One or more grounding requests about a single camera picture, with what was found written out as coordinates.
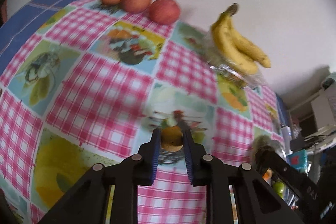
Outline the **small green guava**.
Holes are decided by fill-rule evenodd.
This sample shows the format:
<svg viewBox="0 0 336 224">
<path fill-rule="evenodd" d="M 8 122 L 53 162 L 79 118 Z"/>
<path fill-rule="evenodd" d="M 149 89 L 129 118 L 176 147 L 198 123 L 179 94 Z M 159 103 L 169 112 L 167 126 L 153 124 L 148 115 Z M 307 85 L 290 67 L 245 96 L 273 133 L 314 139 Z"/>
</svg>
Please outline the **small green guava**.
<svg viewBox="0 0 336 224">
<path fill-rule="evenodd" d="M 276 192 L 281 198 L 284 197 L 285 185 L 281 181 L 273 182 L 272 189 Z"/>
</svg>

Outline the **orange mandarin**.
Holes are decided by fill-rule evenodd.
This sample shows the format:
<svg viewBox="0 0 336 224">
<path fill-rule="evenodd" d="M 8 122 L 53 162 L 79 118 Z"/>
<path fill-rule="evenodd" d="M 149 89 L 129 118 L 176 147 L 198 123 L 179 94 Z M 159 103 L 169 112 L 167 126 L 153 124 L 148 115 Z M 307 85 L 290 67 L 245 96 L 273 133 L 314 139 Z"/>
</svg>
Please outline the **orange mandarin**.
<svg viewBox="0 0 336 224">
<path fill-rule="evenodd" d="M 266 181 L 269 182 L 270 179 L 272 178 L 272 171 L 270 169 L 267 169 L 264 175 L 262 175 L 262 178 Z"/>
</svg>

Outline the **small yellow-brown fruit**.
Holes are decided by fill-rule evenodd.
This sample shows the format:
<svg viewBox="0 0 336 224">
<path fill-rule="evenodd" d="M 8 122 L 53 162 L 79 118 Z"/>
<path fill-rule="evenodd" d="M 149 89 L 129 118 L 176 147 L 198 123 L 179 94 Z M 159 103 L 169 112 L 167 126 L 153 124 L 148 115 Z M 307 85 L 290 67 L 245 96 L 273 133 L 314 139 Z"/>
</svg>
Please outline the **small yellow-brown fruit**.
<svg viewBox="0 0 336 224">
<path fill-rule="evenodd" d="M 177 152 L 183 147 L 183 133 L 178 126 L 161 130 L 161 147 L 169 152 Z"/>
</svg>

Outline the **teal plastic box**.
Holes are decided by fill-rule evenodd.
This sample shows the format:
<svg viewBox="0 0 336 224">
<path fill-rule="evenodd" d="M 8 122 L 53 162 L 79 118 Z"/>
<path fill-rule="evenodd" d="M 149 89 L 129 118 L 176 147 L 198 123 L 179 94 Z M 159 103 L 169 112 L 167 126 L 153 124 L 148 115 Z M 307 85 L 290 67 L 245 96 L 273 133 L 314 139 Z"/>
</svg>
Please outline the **teal plastic box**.
<svg viewBox="0 0 336 224">
<path fill-rule="evenodd" d="M 286 156 L 288 164 L 299 171 L 300 173 L 307 173 L 307 152 L 303 149 Z"/>
</svg>

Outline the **steel round tray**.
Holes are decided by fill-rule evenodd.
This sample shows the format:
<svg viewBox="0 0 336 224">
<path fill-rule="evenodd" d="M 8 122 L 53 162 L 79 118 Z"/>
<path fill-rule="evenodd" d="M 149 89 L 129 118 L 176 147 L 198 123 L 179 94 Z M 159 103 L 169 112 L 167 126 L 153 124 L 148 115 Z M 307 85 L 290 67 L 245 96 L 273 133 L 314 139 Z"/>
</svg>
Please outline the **steel round tray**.
<svg viewBox="0 0 336 224">
<path fill-rule="evenodd" d="M 270 147 L 281 159 L 287 161 L 284 146 L 278 140 L 271 139 L 268 135 L 259 135 L 252 143 L 252 152 L 250 156 L 250 164 L 254 169 L 257 169 L 256 153 L 264 147 Z M 267 183 L 272 186 L 273 182 L 276 182 L 277 180 L 278 177 L 272 171 L 272 178 Z"/>
</svg>

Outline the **white plastic bottle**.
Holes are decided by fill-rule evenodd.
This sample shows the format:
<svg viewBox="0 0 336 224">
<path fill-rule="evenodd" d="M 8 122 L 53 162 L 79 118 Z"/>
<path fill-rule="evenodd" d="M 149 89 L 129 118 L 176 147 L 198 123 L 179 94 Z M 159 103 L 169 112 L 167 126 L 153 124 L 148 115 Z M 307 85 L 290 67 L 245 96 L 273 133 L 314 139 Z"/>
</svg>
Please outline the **white plastic bottle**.
<svg viewBox="0 0 336 224">
<path fill-rule="evenodd" d="M 285 154 L 290 155 L 292 153 L 290 149 L 290 141 L 291 141 L 291 130 L 290 127 L 284 126 L 281 128 L 281 134 L 284 139 L 285 144 Z"/>
</svg>

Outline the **pink checkered fruit tablecloth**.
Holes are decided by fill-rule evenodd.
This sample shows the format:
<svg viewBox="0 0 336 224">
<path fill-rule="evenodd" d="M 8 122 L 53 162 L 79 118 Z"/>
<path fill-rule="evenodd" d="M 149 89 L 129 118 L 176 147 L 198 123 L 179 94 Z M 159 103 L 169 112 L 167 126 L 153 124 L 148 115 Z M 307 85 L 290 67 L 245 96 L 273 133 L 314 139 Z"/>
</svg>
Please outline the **pink checkered fruit tablecloth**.
<svg viewBox="0 0 336 224">
<path fill-rule="evenodd" d="M 29 37 L 1 72 L 1 190 L 19 223 L 37 223 L 92 165 L 121 162 L 181 118 L 230 165 L 249 161 L 259 135 L 282 141 L 275 93 L 216 75 L 204 35 L 77 0 Z"/>
</svg>

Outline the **clear plastic fruit container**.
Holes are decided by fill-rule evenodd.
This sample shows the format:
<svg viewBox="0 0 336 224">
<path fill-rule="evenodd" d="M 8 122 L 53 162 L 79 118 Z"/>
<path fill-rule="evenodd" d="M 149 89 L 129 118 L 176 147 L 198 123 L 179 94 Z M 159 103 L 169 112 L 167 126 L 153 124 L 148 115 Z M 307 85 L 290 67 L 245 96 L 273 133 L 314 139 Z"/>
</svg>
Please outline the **clear plastic fruit container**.
<svg viewBox="0 0 336 224">
<path fill-rule="evenodd" d="M 204 61 L 218 75 L 221 75 L 230 82 L 233 82 L 238 87 L 257 88 L 266 84 L 266 81 L 257 69 L 255 74 L 246 74 L 235 68 L 235 64 L 227 60 L 217 49 L 214 44 L 211 31 L 208 31 L 203 37 L 202 54 Z"/>
</svg>

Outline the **upper yellow banana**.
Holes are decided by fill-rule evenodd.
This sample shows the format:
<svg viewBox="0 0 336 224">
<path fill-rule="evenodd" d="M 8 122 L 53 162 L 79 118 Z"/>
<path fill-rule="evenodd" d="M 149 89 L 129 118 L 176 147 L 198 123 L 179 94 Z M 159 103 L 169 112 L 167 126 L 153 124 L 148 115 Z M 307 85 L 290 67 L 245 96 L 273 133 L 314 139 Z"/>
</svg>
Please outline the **upper yellow banana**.
<svg viewBox="0 0 336 224">
<path fill-rule="evenodd" d="M 252 60 L 257 61 L 263 67 L 270 68 L 271 61 L 266 53 L 236 30 L 231 16 L 228 19 L 228 25 L 230 26 L 232 36 L 234 37 L 234 44 L 238 50 L 250 57 Z"/>
</svg>

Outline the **yellow banana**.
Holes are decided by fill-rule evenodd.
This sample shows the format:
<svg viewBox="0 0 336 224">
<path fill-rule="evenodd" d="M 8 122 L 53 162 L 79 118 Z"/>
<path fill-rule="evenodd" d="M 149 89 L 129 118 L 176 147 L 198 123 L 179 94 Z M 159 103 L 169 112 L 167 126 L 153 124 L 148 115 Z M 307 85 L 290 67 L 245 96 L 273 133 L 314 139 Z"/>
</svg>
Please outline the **yellow banana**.
<svg viewBox="0 0 336 224">
<path fill-rule="evenodd" d="M 231 16 L 228 19 L 228 25 L 230 26 L 232 36 L 234 37 L 234 44 L 238 50 L 250 57 L 252 60 L 257 61 L 263 67 L 270 68 L 271 61 L 266 53 L 236 30 Z"/>
<path fill-rule="evenodd" d="M 230 16 L 236 14 L 239 6 L 237 3 L 230 5 L 224 12 L 222 12 L 217 21 L 211 25 L 211 34 L 214 44 L 219 52 L 229 61 L 235 64 L 235 68 L 246 74 L 255 74 L 257 72 L 257 65 L 255 62 L 244 54 L 242 54 L 234 44 L 234 37 L 232 36 L 228 19 Z"/>
</svg>

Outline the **lower yellow banana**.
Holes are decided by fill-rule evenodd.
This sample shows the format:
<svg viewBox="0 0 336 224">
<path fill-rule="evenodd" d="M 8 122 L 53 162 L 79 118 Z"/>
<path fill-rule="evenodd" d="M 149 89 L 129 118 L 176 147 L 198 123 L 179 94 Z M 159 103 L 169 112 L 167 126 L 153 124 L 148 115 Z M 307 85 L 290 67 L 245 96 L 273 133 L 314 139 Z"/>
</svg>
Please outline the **lower yellow banana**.
<svg viewBox="0 0 336 224">
<path fill-rule="evenodd" d="M 257 72 L 257 65 L 255 62 L 244 54 L 242 54 L 234 44 L 234 37 L 232 36 L 228 19 L 230 16 L 236 14 L 239 6 L 237 3 L 230 5 L 224 12 L 222 12 L 217 21 L 211 25 L 211 34 L 214 44 L 219 52 L 229 61 L 235 64 L 235 68 L 246 74 L 255 74 Z"/>
</svg>

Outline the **blue bed sheet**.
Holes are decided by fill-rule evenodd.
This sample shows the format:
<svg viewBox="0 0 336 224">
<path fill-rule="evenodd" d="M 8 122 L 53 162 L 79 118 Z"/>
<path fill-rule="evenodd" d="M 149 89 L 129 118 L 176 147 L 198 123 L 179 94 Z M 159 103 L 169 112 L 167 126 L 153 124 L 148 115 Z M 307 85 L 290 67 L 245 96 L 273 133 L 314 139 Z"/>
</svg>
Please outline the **blue bed sheet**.
<svg viewBox="0 0 336 224">
<path fill-rule="evenodd" d="M 1 72 L 19 48 L 52 15 L 77 0 L 31 0 L 1 26 Z"/>
</svg>

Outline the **right red apple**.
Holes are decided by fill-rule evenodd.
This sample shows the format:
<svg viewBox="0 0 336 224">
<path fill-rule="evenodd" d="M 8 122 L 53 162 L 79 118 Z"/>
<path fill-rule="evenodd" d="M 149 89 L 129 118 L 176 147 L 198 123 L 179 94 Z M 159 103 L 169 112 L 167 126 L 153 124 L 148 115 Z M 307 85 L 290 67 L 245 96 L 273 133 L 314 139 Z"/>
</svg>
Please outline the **right red apple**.
<svg viewBox="0 0 336 224">
<path fill-rule="evenodd" d="M 170 25 L 179 19 L 181 8 L 175 0 L 156 0 L 149 6 L 148 14 L 151 21 Z"/>
</svg>

